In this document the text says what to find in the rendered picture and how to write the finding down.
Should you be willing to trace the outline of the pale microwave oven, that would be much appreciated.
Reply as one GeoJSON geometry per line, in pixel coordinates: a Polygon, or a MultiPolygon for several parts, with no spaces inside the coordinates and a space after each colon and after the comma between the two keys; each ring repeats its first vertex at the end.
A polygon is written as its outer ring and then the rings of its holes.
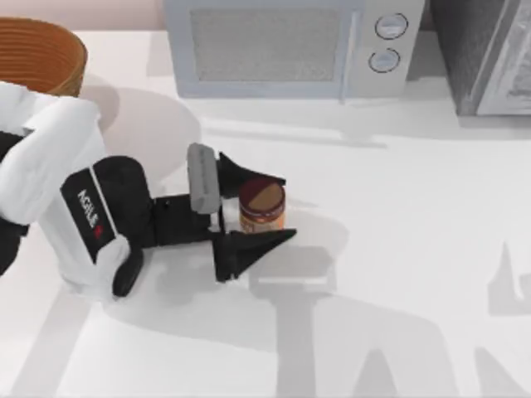
{"type": "Polygon", "coordinates": [[[178,94],[390,98],[426,0],[163,0],[178,94]]]}

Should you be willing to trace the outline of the brown woven basket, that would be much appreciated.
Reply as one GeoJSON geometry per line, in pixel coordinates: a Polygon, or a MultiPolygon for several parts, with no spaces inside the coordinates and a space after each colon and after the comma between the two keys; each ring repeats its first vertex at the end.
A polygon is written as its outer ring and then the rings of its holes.
{"type": "Polygon", "coordinates": [[[77,97],[87,61],[85,44],[68,29],[27,17],[0,17],[0,80],[77,97]]]}

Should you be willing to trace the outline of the microwave oven door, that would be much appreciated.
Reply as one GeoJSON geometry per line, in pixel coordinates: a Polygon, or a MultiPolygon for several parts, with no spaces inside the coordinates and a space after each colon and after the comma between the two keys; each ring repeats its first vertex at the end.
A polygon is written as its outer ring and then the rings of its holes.
{"type": "Polygon", "coordinates": [[[183,98],[339,99],[360,0],[163,0],[183,98]]]}

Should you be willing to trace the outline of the brown jar with maroon lid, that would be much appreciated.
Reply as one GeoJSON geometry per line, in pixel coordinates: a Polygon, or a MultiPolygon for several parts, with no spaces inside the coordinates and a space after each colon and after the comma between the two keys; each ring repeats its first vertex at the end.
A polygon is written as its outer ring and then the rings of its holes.
{"type": "Polygon", "coordinates": [[[241,230],[244,233],[285,228],[285,189],[272,177],[245,182],[238,195],[241,230]]]}

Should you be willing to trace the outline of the round microwave knob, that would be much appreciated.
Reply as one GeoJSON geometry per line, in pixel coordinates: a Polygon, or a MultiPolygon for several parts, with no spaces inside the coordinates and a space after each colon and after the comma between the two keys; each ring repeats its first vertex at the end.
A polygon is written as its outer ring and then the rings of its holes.
{"type": "Polygon", "coordinates": [[[375,73],[387,74],[398,68],[401,60],[402,58],[398,51],[387,47],[373,52],[368,58],[368,66],[375,73]]]}
{"type": "Polygon", "coordinates": [[[386,41],[401,37],[409,26],[407,17],[402,13],[383,15],[375,23],[375,32],[378,37],[386,41]]]}

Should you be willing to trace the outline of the pale grey rounded box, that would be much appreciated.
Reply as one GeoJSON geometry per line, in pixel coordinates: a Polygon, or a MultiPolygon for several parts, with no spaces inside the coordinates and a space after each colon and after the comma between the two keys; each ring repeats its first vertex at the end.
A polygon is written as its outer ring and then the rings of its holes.
{"type": "Polygon", "coordinates": [[[188,185],[191,208],[198,214],[211,215],[221,205],[221,193],[214,150],[201,143],[188,147],[188,185]]]}

